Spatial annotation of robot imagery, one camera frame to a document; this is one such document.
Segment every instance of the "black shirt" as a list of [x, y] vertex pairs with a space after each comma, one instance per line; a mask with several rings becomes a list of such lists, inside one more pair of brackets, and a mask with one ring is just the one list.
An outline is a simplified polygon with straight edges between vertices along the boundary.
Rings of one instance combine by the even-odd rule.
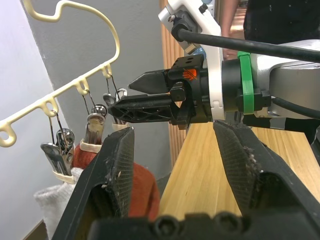
[[320, 38], [320, 0], [249, 0], [247, 40], [283, 44]]

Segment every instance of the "wooden surface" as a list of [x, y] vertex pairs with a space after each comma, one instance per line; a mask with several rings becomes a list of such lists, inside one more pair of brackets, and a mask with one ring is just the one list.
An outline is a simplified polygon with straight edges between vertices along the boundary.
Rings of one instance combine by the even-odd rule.
[[[167, 0], [160, 0], [160, 9], [162, 10], [167, 4]], [[166, 27], [161, 24], [161, 36], [162, 36], [162, 53], [163, 53], [163, 65], [165, 69], [171, 68], [177, 58], [184, 56], [184, 50], [180, 47], [178, 42], [174, 39], [171, 33]], [[180, 149], [186, 138], [186, 131], [179, 130], [178, 126], [168, 125], [169, 138], [170, 138], [170, 153], [172, 166], [178, 158]]]
[[[320, 202], [320, 168], [303, 133], [253, 128], [280, 155]], [[160, 202], [160, 214], [183, 219], [186, 213], [240, 214], [224, 172], [213, 123], [188, 131]]]

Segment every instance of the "black cable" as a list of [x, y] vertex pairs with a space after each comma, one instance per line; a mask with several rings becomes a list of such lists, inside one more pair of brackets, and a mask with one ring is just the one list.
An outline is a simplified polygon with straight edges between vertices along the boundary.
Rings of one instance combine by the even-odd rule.
[[181, 40], [189, 43], [232, 49], [253, 54], [263, 54], [305, 62], [320, 63], [320, 51], [304, 48], [276, 45], [257, 41], [248, 41], [231, 37], [214, 36], [195, 33], [186, 29], [179, 29], [177, 35]]
[[320, 120], [320, 111], [318, 110], [300, 106], [279, 97], [272, 97], [271, 100], [275, 105], [278, 105], [279, 107], [287, 109], [291, 112], [294, 112], [296, 114], [301, 114], [303, 116], [306, 116], [312, 119]]

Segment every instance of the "white towel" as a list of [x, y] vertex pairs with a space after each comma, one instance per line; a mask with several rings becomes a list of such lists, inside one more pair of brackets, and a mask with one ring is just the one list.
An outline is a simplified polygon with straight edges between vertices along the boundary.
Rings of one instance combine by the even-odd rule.
[[[82, 171], [81, 168], [76, 167], [71, 169], [76, 184]], [[56, 231], [76, 184], [64, 182], [62, 185], [51, 186], [34, 194], [34, 198], [41, 208], [49, 239], [52, 239]]]

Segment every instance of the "wooden table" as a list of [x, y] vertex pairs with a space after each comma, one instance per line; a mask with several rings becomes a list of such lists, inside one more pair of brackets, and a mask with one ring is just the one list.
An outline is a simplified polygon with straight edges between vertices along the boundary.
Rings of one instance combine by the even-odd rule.
[[[320, 168], [301, 132], [252, 128], [280, 155], [320, 202]], [[183, 219], [187, 213], [240, 214], [227, 181], [213, 123], [193, 124], [160, 202], [160, 214]]]

